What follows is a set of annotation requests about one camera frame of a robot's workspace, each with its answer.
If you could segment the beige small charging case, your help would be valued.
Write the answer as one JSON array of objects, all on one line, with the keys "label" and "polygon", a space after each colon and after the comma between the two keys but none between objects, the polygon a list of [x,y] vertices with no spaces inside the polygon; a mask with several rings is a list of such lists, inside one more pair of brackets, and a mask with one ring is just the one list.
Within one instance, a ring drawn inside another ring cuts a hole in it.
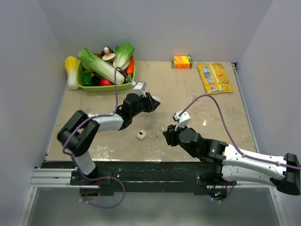
[{"label": "beige small charging case", "polygon": [[147,136],[147,132],[145,130],[140,130],[137,134],[136,137],[138,140],[144,140]]}]

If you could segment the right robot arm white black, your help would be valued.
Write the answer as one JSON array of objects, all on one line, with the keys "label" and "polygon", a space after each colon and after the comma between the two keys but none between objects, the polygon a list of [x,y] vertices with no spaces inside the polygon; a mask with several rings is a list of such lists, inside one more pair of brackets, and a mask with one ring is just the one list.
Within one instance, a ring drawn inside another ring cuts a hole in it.
[{"label": "right robot arm white black", "polygon": [[272,156],[237,150],[225,142],[203,138],[186,126],[169,125],[163,136],[169,146],[180,146],[191,157],[214,165],[214,170],[202,177],[208,183],[247,181],[270,185],[289,195],[301,194],[301,166],[295,154]]}]

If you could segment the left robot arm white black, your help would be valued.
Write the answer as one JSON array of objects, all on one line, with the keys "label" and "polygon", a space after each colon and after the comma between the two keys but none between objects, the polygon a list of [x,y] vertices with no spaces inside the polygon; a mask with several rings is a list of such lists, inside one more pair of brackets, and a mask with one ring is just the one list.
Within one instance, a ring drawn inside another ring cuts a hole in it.
[{"label": "left robot arm white black", "polygon": [[57,140],[62,144],[63,152],[72,158],[75,166],[82,172],[81,180],[87,185],[97,181],[97,167],[88,151],[96,133],[124,130],[136,115],[151,113],[159,105],[160,99],[149,92],[145,95],[130,93],[113,113],[92,115],[82,110],[76,111],[58,132]]}]

